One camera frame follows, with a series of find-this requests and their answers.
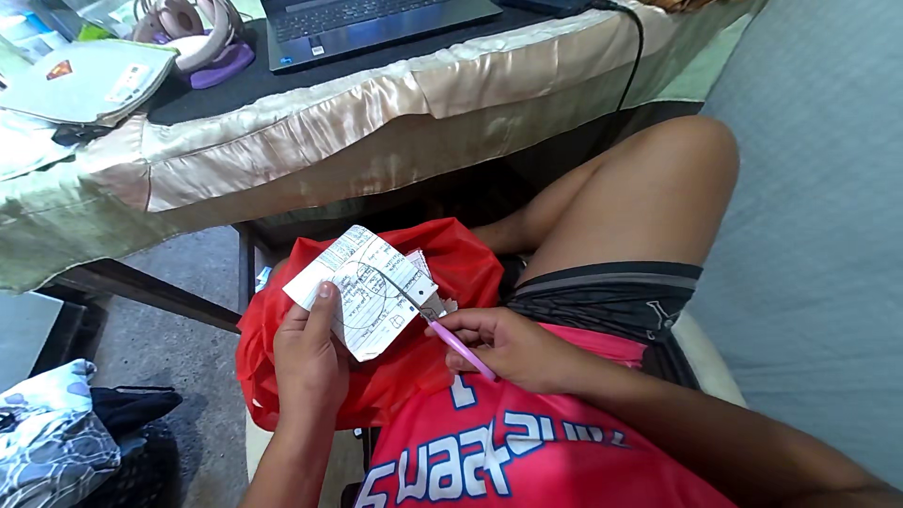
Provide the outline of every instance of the wall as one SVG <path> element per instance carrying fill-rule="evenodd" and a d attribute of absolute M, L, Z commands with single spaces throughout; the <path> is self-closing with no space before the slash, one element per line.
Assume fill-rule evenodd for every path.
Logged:
<path fill-rule="evenodd" d="M 753 409 L 903 487 L 903 3 L 772 0 L 703 114 L 740 181 L 690 312 Z"/>

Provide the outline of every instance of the red shirt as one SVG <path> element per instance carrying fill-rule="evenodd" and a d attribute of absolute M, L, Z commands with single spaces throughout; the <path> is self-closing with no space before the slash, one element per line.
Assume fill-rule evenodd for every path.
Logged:
<path fill-rule="evenodd" d="M 644 345 L 546 329 L 638 366 Z M 479 374 L 415 395 L 383 428 L 356 508 L 733 506 L 633 429 L 569 395 L 537 395 Z"/>

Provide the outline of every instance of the satin tablecloth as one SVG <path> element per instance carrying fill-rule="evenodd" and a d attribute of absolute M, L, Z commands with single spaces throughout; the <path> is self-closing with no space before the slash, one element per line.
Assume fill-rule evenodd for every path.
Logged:
<path fill-rule="evenodd" d="M 646 49 L 625 107 L 702 101 L 765 0 L 666 14 L 631 0 Z M 74 161 L 0 182 L 0 288 L 120 258 L 184 232 L 356 196 L 513 153 L 611 112 L 637 50 L 589 11 L 159 126 L 141 114 Z"/>

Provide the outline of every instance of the clothing pile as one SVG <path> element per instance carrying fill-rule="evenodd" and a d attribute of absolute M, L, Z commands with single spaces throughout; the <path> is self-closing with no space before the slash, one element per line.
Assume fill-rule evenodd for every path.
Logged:
<path fill-rule="evenodd" d="M 182 397 L 90 388 L 96 371 L 75 360 L 0 394 L 0 508 L 150 506 L 163 492 L 178 455 L 162 424 L 148 423 Z"/>

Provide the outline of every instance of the person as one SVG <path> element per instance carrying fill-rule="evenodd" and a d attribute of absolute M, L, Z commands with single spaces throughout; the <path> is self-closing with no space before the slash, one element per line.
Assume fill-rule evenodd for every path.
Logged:
<path fill-rule="evenodd" d="M 586 351 L 668 333 L 737 172 L 727 127 L 676 118 L 473 230 L 497 254 L 535 252 L 504 306 L 440 319 L 500 380 L 449 351 L 454 384 L 414 396 L 383 428 L 355 506 L 900 504 L 803 432 Z M 311 312 L 293 307 L 275 334 L 280 418 L 244 507 L 319 500 L 348 391 L 347 354 L 330 338 L 337 299 L 323 283 Z"/>

